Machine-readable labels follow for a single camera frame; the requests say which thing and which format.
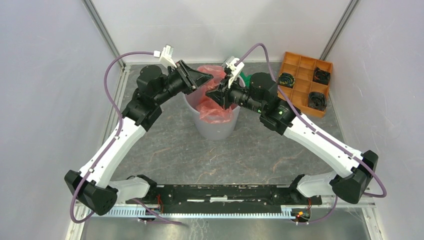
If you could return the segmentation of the red plastic trash bag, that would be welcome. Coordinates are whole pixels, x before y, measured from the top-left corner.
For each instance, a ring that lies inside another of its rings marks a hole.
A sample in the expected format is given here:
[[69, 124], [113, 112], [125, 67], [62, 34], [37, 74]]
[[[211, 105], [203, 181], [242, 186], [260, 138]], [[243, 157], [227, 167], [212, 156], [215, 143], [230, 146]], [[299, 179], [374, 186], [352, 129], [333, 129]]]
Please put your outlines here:
[[226, 76], [224, 69], [219, 65], [201, 65], [199, 72], [213, 76], [211, 80], [201, 86], [199, 100], [195, 102], [195, 109], [199, 112], [199, 119], [207, 124], [224, 124], [233, 120], [234, 114], [231, 108], [224, 108], [222, 95], [218, 89], [221, 80]]

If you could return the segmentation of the grey plastic trash bin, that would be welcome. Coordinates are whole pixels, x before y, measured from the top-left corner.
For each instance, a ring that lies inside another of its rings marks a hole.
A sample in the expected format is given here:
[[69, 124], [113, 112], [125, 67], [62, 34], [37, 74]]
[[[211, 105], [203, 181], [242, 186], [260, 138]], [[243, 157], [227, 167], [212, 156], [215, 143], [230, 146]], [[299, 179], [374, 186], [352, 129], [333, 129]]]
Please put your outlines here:
[[224, 140], [229, 137], [235, 129], [241, 110], [236, 104], [224, 109], [206, 96], [206, 91], [217, 87], [222, 78], [222, 74], [217, 74], [198, 90], [182, 95], [198, 132], [208, 140]]

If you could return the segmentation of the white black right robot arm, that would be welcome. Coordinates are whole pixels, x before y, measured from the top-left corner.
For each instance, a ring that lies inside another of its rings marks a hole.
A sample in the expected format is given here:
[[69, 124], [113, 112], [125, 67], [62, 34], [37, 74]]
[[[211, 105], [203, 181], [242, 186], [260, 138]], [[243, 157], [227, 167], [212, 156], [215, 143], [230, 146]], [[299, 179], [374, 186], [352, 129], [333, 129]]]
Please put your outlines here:
[[251, 76], [249, 87], [222, 80], [206, 96], [227, 109], [231, 105], [259, 113], [260, 122], [269, 130], [285, 136], [314, 153], [332, 171], [318, 175], [299, 175], [289, 189], [289, 199], [302, 204], [308, 198], [335, 195], [350, 204], [357, 204], [373, 179], [378, 155], [347, 146], [316, 126], [297, 108], [278, 97], [278, 84], [268, 73]]

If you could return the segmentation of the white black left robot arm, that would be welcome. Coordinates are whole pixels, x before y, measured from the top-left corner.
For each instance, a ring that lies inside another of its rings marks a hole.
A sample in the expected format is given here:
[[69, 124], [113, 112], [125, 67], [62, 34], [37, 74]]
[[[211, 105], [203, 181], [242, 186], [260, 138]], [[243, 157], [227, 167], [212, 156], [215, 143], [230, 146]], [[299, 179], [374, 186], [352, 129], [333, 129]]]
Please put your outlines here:
[[84, 204], [98, 216], [107, 214], [115, 204], [140, 199], [153, 203], [157, 190], [142, 177], [111, 181], [111, 177], [133, 145], [141, 139], [162, 114], [161, 105], [179, 93], [191, 94], [212, 80], [211, 74], [189, 67], [179, 60], [167, 73], [157, 65], [143, 67], [136, 80], [131, 101], [107, 142], [80, 170], [69, 170], [64, 180], [73, 200]]

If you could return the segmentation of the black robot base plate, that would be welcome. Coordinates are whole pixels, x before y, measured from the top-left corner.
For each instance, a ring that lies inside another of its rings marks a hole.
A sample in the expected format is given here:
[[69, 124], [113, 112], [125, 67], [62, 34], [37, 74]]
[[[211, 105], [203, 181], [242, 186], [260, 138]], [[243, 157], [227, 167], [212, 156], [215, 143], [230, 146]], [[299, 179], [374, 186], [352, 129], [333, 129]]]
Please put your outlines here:
[[303, 208], [323, 201], [288, 185], [164, 184], [151, 187], [140, 202], [160, 206], [163, 214], [267, 214], [281, 212], [282, 206]]

